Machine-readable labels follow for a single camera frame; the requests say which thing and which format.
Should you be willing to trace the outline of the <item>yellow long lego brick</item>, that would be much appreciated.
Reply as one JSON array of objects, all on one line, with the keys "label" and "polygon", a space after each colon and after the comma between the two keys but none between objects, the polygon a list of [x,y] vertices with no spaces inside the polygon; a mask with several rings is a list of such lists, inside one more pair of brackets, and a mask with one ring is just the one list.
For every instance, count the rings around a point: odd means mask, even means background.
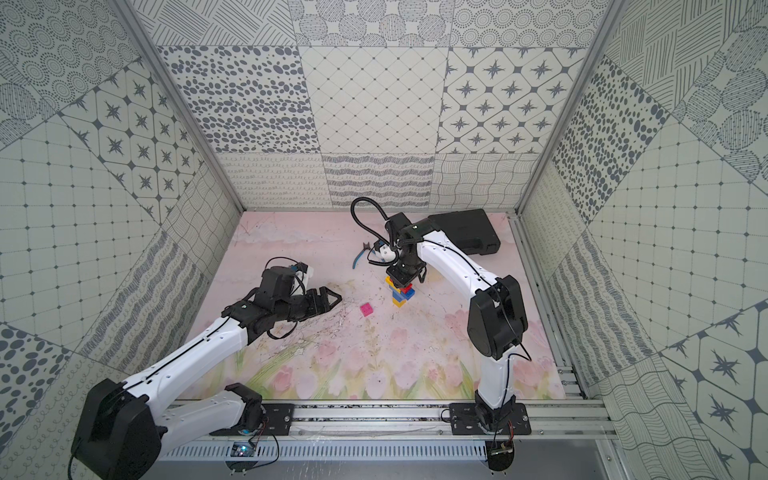
[{"label": "yellow long lego brick", "polygon": [[395,289],[395,290],[397,290],[397,289],[399,288],[399,287],[397,287],[397,286],[396,286],[396,285],[393,283],[393,281],[392,281],[392,279],[391,279],[391,277],[390,277],[390,276],[386,276],[386,277],[385,277],[385,281],[386,281],[386,283],[387,283],[387,285],[388,285],[389,287],[391,287],[391,288],[393,288],[393,289]]}]

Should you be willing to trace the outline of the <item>pink lego brick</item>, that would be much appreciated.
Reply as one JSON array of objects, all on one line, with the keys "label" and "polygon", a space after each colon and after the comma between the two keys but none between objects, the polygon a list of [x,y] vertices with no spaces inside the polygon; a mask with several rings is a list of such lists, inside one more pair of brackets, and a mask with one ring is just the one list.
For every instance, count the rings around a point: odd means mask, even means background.
[{"label": "pink lego brick", "polygon": [[370,303],[365,303],[360,307],[361,313],[364,317],[368,317],[373,314],[374,309]]}]

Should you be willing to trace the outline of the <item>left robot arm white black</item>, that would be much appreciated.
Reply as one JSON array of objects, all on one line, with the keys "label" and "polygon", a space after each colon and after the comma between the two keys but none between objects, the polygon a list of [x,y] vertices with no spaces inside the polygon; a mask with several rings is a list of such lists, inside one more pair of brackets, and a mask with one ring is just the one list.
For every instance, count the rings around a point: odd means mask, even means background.
[{"label": "left robot arm white black", "polygon": [[232,383],[209,398],[173,407],[181,393],[278,322],[298,325],[342,300],[326,286],[309,288],[302,263],[263,271],[260,284],[225,307],[202,333],[144,370],[90,389],[70,459],[101,479],[139,479],[173,449],[221,430],[256,439],[267,429],[263,397]]}]

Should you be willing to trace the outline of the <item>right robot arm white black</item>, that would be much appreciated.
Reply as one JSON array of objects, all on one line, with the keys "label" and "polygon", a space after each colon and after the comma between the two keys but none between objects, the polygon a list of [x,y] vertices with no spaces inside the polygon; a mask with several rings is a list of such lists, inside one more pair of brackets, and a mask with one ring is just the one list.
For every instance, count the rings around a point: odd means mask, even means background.
[{"label": "right robot arm white black", "polygon": [[496,253],[501,242],[482,209],[430,215],[417,222],[397,213],[385,220],[395,259],[387,274],[405,287],[425,271],[440,273],[468,303],[466,331],[484,358],[475,392],[475,411],[486,431],[498,432],[514,412],[512,359],[531,355],[523,345],[529,323],[520,283],[496,275],[470,258]]}]

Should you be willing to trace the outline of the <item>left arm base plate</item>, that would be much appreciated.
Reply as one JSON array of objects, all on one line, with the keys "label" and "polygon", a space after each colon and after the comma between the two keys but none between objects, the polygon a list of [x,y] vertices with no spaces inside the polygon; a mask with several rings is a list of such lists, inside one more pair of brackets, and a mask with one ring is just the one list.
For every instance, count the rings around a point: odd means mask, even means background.
[{"label": "left arm base plate", "polygon": [[295,405],[292,403],[261,403],[246,406],[234,426],[211,433],[212,436],[258,436],[266,433],[286,436],[290,433]]}]

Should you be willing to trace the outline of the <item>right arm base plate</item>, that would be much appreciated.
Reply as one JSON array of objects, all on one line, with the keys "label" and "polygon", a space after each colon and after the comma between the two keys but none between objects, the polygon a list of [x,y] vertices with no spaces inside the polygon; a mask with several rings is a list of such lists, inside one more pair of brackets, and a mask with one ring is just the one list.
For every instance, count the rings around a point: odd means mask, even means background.
[{"label": "right arm base plate", "polygon": [[526,406],[517,402],[493,411],[475,403],[451,403],[448,412],[455,436],[532,433]]}]

